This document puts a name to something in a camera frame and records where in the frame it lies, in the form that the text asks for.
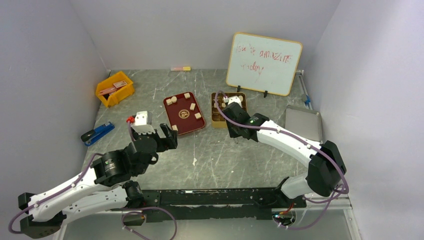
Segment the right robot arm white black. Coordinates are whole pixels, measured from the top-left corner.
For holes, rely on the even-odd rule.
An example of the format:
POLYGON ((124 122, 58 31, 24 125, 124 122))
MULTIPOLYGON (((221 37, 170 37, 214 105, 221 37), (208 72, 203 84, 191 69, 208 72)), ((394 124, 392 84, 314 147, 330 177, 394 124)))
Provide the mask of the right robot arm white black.
POLYGON ((308 140, 260 113, 249 115, 235 102, 228 104, 222 114, 231 138, 242 137, 272 146, 307 168, 306 173, 289 177, 277 187, 274 199, 278 206, 288 207, 295 198, 306 194, 329 197, 348 191, 346 166, 335 143, 308 140))

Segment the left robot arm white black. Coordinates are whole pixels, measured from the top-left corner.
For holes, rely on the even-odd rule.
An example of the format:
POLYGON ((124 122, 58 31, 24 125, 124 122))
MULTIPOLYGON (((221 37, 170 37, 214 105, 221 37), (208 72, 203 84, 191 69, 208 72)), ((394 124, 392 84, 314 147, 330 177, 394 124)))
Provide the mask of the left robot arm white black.
POLYGON ((140 185, 132 181, 157 163, 159 153, 176 149, 177 131, 160 124, 140 131, 148 124, 130 124, 133 140, 123 149, 95 153, 85 169, 68 181, 43 193, 25 192, 18 197, 20 219, 18 234, 32 239, 50 236, 79 218, 113 209, 137 210, 146 206, 140 185))

